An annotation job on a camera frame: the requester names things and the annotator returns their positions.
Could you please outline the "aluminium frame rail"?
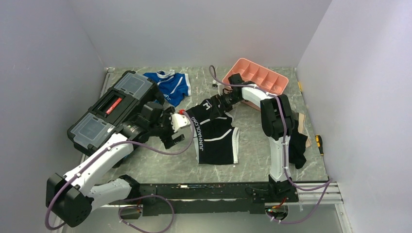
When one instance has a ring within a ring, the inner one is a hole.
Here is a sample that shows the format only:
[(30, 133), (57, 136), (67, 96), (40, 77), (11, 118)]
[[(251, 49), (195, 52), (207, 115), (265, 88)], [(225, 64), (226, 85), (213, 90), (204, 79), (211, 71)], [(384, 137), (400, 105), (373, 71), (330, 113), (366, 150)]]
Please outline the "aluminium frame rail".
[(321, 195), (323, 194), (320, 204), (343, 204), (343, 198), (336, 182), (332, 182), (326, 191), (324, 187), (312, 191), (303, 191), (298, 189), (297, 194), (299, 198), (299, 204), (317, 204)]

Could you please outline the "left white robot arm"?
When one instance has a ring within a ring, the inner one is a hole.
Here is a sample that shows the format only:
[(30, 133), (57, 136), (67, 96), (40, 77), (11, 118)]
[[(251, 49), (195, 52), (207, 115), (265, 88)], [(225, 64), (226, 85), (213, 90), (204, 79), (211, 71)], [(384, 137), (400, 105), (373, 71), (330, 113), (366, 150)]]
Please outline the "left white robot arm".
[(164, 155), (171, 155), (170, 148), (184, 140), (179, 130), (190, 127), (195, 133), (192, 120), (186, 111), (176, 113), (173, 107), (149, 102), (136, 116), (109, 128), (101, 146), (86, 160), (64, 175), (53, 174), (47, 180), (45, 226), (57, 230), (50, 224), (51, 214), (62, 220), (63, 225), (76, 227), (94, 210), (115, 202), (135, 203), (143, 198), (140, 183), (128, 175), (112, 182), (98, 184), (99, 179), (117, 162), (137, 148), (146, 148), (147, 140), (158, 137), (165, 146)]

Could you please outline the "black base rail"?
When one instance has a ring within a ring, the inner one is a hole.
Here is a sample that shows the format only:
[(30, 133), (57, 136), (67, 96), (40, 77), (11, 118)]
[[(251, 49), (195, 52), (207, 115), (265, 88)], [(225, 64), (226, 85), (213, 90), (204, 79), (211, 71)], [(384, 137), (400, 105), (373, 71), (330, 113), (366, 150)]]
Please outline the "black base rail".
[(268, 182), (241, 183), (143, 183), (138, 194), (112, 205), (138, 205), (143, 216), (177, 214), (248, 212), (263, 214), (283, 203), (285, 195), (270, 190)]

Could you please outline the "yellow black screwdriver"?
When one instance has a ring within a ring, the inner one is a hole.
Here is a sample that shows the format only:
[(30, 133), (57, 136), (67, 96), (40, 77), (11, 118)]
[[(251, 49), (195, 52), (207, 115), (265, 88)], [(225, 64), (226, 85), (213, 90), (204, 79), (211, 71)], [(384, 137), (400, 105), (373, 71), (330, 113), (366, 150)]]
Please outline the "yellow black screwdriver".
[(323, 156), (324, 155), (324, 150), (323, 150), (323, 140), (322, 137), (320, 135), (316, 135), (315, 136), (316, 139), (316, 143), (317, 143), (317, 147), (319, 149), (320, 155)]

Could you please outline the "brown cardboard piece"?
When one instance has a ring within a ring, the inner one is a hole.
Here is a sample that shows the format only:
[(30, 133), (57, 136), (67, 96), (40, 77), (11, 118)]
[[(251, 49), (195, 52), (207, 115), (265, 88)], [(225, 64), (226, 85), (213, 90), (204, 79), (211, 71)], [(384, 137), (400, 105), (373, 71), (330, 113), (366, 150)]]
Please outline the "brown cardboard piece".
[(309, 148), (311, 146), (311, 140), (305, 128), (306, 116), (303, 113), (296, 113), (296, 116), (297, 116), (297, 121), (298, 121), (297, 131), (300, 134), (305, 135), (307, 137), (305, 146), (306, 148)]

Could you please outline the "blue white underwear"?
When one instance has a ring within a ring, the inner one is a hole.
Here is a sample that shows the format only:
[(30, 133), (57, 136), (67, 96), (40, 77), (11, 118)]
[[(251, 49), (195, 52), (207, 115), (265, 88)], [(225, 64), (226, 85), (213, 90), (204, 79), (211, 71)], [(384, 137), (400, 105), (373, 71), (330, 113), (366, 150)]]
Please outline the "blue white underwear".
[(157, 72), (146, 72), (145, 77), (153, 80), (164, 99), (172, 106), (178, 106), (185, 97), (191, 96), (191, 85), (187, 73), (177, 73), (175, 70), (159, 70)]

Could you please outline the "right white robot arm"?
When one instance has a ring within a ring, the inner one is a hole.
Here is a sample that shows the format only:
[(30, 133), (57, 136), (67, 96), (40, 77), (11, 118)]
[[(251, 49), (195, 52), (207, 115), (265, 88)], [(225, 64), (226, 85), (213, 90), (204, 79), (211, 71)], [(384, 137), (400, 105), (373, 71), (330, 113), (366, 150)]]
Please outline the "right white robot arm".
[(289, 169), (289, 144), (295, 127), (289, 99), (286, 95), (275, 95), (258, 87), (252, 81), (243, 81), (240, 74), (229, 77), (231, 90), (211, 97), (210, 118), (222, 116), (241, 101), (260, 106), (261, 127), (268, 137), (271, 166), (268, 181), (268, 196), (280, 201), (288, 191), (293, 191)]

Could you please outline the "black white underwear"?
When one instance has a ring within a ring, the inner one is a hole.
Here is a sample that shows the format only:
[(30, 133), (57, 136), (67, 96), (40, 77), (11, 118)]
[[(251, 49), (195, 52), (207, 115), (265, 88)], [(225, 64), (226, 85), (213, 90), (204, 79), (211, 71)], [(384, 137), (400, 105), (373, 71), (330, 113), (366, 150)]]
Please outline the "black white underwear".
[(199, 164), (238, 164), (240, 130), (232, 125), (233, 116), (229, 113), (212, 119), (213, 107), (211, 99), (205, 99), (186, 110), (195, 126), (196, 159)]

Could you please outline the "pink divided organizer tray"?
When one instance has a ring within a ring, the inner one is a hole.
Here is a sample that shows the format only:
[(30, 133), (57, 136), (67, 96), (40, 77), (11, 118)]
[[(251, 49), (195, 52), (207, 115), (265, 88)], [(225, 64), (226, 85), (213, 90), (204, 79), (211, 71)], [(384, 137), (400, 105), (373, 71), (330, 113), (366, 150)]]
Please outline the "pink divided organizer tray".
[(266, 92), (281, 95), (289, 83), (289, 79), (275, 71), (240, 58), (223, 77), (222, 82), (228, 84), (228, 78), (233, 74), (240, 74), (243, 81), (252, 81)]

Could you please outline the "black cloth at right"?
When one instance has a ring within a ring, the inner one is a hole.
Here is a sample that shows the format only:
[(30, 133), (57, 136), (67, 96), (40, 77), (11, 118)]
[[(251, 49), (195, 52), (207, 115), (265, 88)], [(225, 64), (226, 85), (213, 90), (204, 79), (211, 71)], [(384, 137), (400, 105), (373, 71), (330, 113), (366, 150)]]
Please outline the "black cloth at right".
[(298, 131), (291, 134), (289, 143), (289, 162), (293, 164), (296, 169), (301, 169), (307, 161), (304, 156), (307, 139), (308, 137), (306, 135), (301, 134)]

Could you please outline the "black plastic toolbox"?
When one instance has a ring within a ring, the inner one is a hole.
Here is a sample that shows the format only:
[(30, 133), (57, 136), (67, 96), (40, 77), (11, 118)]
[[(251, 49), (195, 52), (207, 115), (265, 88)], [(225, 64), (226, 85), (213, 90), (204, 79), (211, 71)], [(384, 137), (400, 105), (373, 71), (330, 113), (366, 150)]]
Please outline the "black plastic toolbox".
[(91, 156), (123, 122), (138, 114), (150, 101), (165, 102), (156, 82), (128, 70), (68, 130), (74, 148)]

